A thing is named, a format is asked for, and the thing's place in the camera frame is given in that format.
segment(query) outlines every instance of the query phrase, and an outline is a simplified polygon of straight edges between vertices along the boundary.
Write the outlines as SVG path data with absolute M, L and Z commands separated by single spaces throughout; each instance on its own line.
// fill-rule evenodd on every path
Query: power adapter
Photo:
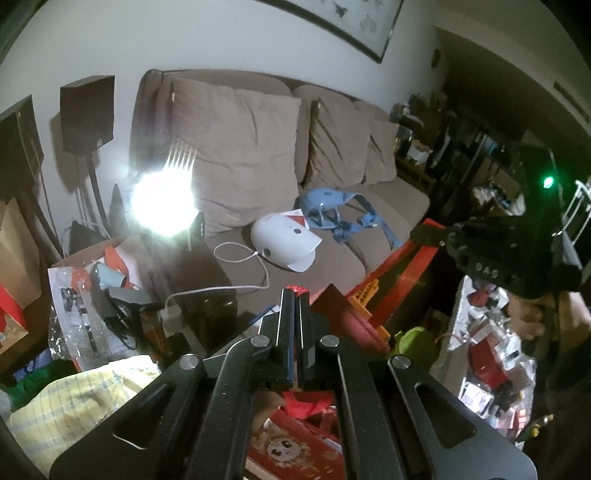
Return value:
M 158 312 L 158 318 L 162 322 L 162 328 L 167 337 L 183 330 L 183 312 L 178 305 L 163 308 Z

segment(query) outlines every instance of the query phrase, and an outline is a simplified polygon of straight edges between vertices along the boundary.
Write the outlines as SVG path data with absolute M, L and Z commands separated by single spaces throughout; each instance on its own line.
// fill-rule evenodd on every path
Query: white cable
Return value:
M 249 252 L 252 252 L 252 255 L 249 255 L 248 257 L 243 258 L 241 260 L 227 260 L 226 258 L 218 257 L 216 255 L 216 251 L 218 248 L 220 248 L 224 245 L 237 245 L 239 247 L 247 249 Z M 213 249 L 213 256 L 215 258 L 217 258 L 220 262 L 226 262 L 226 263 L 241 263 L 246 260 L 250 260 L 252 257 L 257 257 L 258 261 L 261 263 L 261 265 L 263 267 L 263 270 L 265 271 L 265 278 L 267 279 L 267 285 L 265 285 L 265 286 L 237 285 L 237 286 L 226 286 L 226 287 L 207 287 L 207 288 L 198 288 L 197 290 L 179 291 L 179 292 L 169 295 L 168 298 L 166 299 L 166 301 L 164 302 L 164 308 L 166 309 L 166 311 L 168 311 L 168 303 L 170 302 L 170 300 L 172 300 L 175 297 L 180 297 L 183 295 L 191 295 L 193 293 L 202 293 L 202 292 L 206 292 L 206 291 L 216 291 L 216 290 L 241 290 L 244 288 L 250 288 L 251 290 L 266 290 L 271 285 L 271 283 L 269 281 L 269 271 L 267 270 L 265 263 L 263 262 L 262 258 L 259 256 L 259 253 L 254 251 L 252 248 L 249 248 L 246 245 L 242 245 L 237 242 L 224 242 L 222 244 L 219 244 L 216 248 Z

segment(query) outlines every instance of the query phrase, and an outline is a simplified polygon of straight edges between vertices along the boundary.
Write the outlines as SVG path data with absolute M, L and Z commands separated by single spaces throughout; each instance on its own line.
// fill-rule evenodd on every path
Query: throw pillow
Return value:
M 340 189 L 363 180 L 370 120 L 370 114 L 331 100 L 312 106 L 306 190 Z
M 394 139 L 397 133 L 398 124 L 373 119 L 363 183 L 372 185 L 396 178 Z
M 197 150 L 193 186 L 207 236 L 293 208 L 300 99 L 190 79 L 173 91 L 173 136 Z

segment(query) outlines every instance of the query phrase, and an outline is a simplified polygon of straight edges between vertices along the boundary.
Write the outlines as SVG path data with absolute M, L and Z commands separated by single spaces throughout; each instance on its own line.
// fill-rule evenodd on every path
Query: sofa cushion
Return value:
M 363 265 L 346 245 L 337 244 L 329 231 L 314 230 L 322 238 L 316 248 L 316 259 L 312 266 L 302 273 L 285 270 L 265 261 L 269 271 L 270 287 L 266 290 L 238 290 L 238 313 L 259 313 L 269 305 L 278 304 L 281 290 L 286 285 L 300 285 L 310 290 L 311 294 L 322 291 L 333 283 L 342 293 L 347 293 L 358 285 L 365 276 Z M 233 229 L 218 235 L 208 237 L 207 245 L 212 250 L 224 242 L 238 242 L 252 248 L 250 240 L 250 226 Z M 249 254 L 243 248 L 235 245 L 224 245 L 216 252 L 219 258 L 239 260 Z M 265 273 L 256 258 L 233 264 L 219 261 L 222 269 L 230 278 L 232 285 L 263 285 Z
M 159 144 L 168 148 L 172 135 L 173 83 L 177 79 L 191 79 L 212 85 L 223 85 L 270 95 L 291 96 L 289 87 L 281 80 L 255 72 L 240 70 L 173 70 L 162 74 L 154 112 L 154 135 L 156 149 Z
M 353 102 L 355 108 L 360 112 L 371 113 L 376 120 L 380 122 L 388 122 L 389 117 L 386 112 L 384 112 L 380 107 L 372 105 L 371 103 L 364 102 L 363 100 L 357 100 Z
M 372 185 L 395 179 L 394 139 L 397 132 L 398 124 L 372 119 L 363 183 Z
M 411 226 L 408 221 L 396 209 L 373 193 L 368 186 L 353 185 L 345 190 L 365 196 L 402 243 L 410 238 Z M 355 200 L 339 207 L 339 212 L 341 218 L 349 222 L 356 222 L 366 213 L 365 209 Z M 351 238 L 352 241 L 348 242 L 349 247 L 362 261 L 367 273 L 373 272 L 392 253 L 386 234 L 381 228 L 365 228 L 354 233 Z
M 295 174 L 299 183 L 304 181 L 308 166 L 308 150 L 310 145 L 310 109 L 315 100 L 332 100 L 351 109 L 355 106 L 341 93 L 327 90 L 316 85 L 302 85 L 291 94 L 302 99 L 298 118 L 297 139 L 295 141 Z
M 301 100 L 177 79 L 173 134 L 197 149 L 193 186 L 206 235 L 289 210 Z
M 355 185 L 365 175 L 371 116 L 330 99 L 313 105 L 304 188 Z
M 411 227 L 415 227 L 429 209 L 429 197 L 399 177 L 366 188 L 400 212 Z

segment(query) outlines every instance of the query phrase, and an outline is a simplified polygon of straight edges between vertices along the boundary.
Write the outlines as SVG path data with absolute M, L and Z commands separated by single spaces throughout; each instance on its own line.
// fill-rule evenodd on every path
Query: framed picture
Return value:
M 404 0 L 259 0 L 298 15 L 382 63 Z

